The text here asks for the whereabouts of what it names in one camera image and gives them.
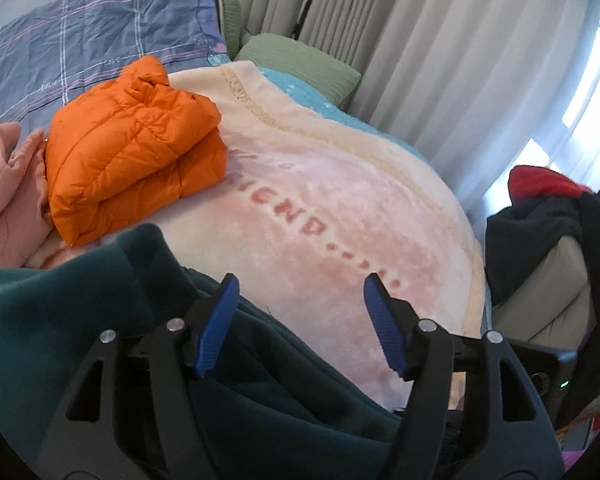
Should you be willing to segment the green pillow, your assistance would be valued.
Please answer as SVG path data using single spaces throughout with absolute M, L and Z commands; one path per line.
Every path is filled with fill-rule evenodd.
M 234 60 L 296 77 L 337 106 L 361 80 L 361 74 L 350 65 L 300 41 L 269 32 L 252 36 Z

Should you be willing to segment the pile of dark clothes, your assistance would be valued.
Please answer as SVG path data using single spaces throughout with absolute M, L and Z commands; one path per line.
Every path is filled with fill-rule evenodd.
M 543 167 L 516 166 L 508 179 L 510 206 L 486 220 L 486 280 L 492 314 L 522 285 L 564 236 L 581 247 L 595 325 L 576 350 L 576 368 L 558 426 L 577 419 L 600 396 L 600 190 L 593 192 Z

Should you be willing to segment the dark green fleece jacket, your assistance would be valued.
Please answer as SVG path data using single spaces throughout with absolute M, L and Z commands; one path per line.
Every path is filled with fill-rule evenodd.
M 146 476 L 166 478 L 140 343 L 218 288 L 181 266 L 154 226 L 52 270 L 0 269 L 0 479 L 30 477 L 77 374 L 86 382 L 76 418 L 99 418 L 108 363 L 117 367 L 118 450 Z M 247 300 L 212 369 L 182 375 L 219 479 L 373 479 L 400 425 Z

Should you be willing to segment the light blue bed sheet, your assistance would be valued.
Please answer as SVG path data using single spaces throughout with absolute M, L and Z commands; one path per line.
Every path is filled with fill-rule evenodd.
M 373 126 L 366 124 L 366 122 L 362 122 L 362 120 L 359 120 L 358 118 L 348 115 L 340 110 L 338 106 L 332 104 L 332 102 L 330 102 L 326 96 L 323 96 L 321 92 L 300 78 L 265 67 L 259 67 L 259 70 L 260 73 L 265 76 L 268 82 L 274 84 L 274 86 L 279 88 L 279 90 L 285 92 L 286 95 L 294 100 L 294 102 L 297 104 L 313 110 L 316 114 L 319 114 L 325 119 L 339 122 L 341 125 L 358 129 L 360 131 L 373 134 L 374 136 L 379 136 L 380 138 L 393 142 L 423 162 L 428 162 L 426 157 L 420 154 L 419 151 L 417 151 L 416 148 L 413 148 L 410 144 L 396 138 L 395 136 L 390 136 L 390 134 L 384 133 Z

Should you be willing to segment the cream pink plush blanket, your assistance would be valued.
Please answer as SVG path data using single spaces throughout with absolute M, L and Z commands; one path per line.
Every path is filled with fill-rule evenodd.
M 454 194 L 426 162 L 297 104 L 249 62 L 168 76 L 219 109 L 225 176 L 137 224 L 158 226 L 183 266 L 236 274 L 248 300 L 374 401 L 402 405 L 411 388 L 385 361 L 363 282 L 376 273 L 424 318 L 478 333 L 482 249 Z M 30 266 L 58 266 L 123 230 L 71 247 L 54 228 Z

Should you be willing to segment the grey white curtain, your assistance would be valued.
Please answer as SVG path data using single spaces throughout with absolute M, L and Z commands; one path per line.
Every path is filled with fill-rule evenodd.
M 600 188 L 600 0 L 239 1 L 249 36 L 357 70 L 346 111 L 422 154 L 472 220 L 517 164 Z

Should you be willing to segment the blue plaid quilt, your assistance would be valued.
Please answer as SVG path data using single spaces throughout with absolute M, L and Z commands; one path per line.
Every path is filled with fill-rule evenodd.
M 63 105 L 152 55 L 170 73 L 228 62 L 216 0 L 56 0 L 0 27 L 0 122 Z

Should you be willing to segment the orange folded puffer jacket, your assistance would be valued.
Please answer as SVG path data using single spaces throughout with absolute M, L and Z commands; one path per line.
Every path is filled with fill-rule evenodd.
M 64 242 L 82 246 L 219 183 L 227 147 L 206 96 L 171 86 L 145 55 L 53 116 L 48 204 Z

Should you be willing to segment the pink folded quilted jacket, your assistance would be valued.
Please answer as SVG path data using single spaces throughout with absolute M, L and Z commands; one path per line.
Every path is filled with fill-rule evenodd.
M 0 122 L 0 268 L 20 268 L 52 230 L 44 131 L 20 138 L 18 122 Z

